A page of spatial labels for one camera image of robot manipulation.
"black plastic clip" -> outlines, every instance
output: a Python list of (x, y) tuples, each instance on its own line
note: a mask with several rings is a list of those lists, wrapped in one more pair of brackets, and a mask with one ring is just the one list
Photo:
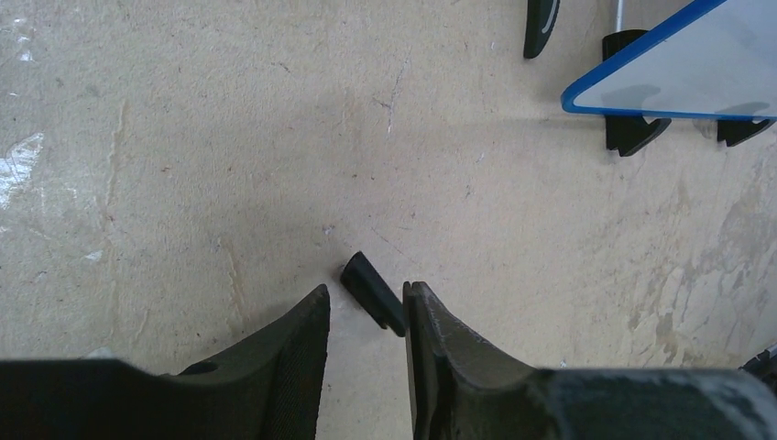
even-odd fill
[[(646, 30), (622, 30), (602, 38), (604, 60), (623, 50), (634, 40), (647, 33)], [(659, 91), (649, 85), (637, 86), (639, 90), (629, 93), (642, 93), (647, 98)], [(642, 116), (605, 116), (607, 149), (617, 150), (620, 157), (632, 156), (661, 135), (672, 123), (670, 118), (656, 119), (648, 124)]]
[(402, 302), (363, 253), (356, 252), (348, 261), (340, 282), (381, 328), (391, 327), (397, 336), (405, 337)]

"concrete floor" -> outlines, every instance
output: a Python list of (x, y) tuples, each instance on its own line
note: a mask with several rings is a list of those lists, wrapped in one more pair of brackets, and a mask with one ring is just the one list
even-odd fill
[(559, 95), (610, 5), (527, 62), (513, 0), (3, 2), (0, 357), (176, 372), (325, 282), (320, 438), (410, 438), (404, 341), (336, 281), (361, 249), (535, 366), (740, 364), (777, 336), (777, 138), (608, 154)]

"black rubber foot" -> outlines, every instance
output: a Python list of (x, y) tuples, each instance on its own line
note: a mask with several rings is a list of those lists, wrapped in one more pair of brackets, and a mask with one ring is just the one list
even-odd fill
[[(622, 30), (602, 38), (603, 59), (615, 55), (645, 33), (647, 31), (642, 29)], [(659, 92), (650, 86), (637, 89), (625, 92), (641, 93), (644, 98)], [(660, 136), (671, 123), (670, 118), (656, 119), (648, 124), (642, 116), (605, 116), (607, 149), (617, 150), (622, 158), (633, 156)]]
[(405, 337), (402, 302), (363, 253), (357, 252), (348, 261), (340, 282), (381, 328), (391, 327), (397, 336)]
[(726, 141), (727, 147), (736, 147), (742, 142), (758, 135), (777, 122), (773, 119), (764, 119), (760, 122), (752, 121), (717, 121), (717, 141)]

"black curved bracket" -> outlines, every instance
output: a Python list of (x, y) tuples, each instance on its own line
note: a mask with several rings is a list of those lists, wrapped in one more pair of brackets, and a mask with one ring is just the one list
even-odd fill
[(523, 58), (531, 60), (540, 56), (558, 17), (561, 0), (529, 0), (526, 13), (526, 38), (523, 42)]
[[(603, 59), (615, 55), (645, 33), (647, 31), (642, 29), (622, 30), (602, 38)], [(646, 99), (659, 91), (653, 86), (643, 85), (619, 93), (641, 94), (642, 99)], [(642, 116), (605, 116), (607, 149), (617, 150), (622, 158), (633, 156), (660, 136), (671, 123), (670, 118), (656, 119), (648, 124)]]
[(721, 119), (717, 121), (717, 141), (726, 141), (726, 146), (736, 147), (742, 142), (767, 130), (777, 122), (773, 119), (764, 119), (760, 122), (750, 121), (728, 121)]

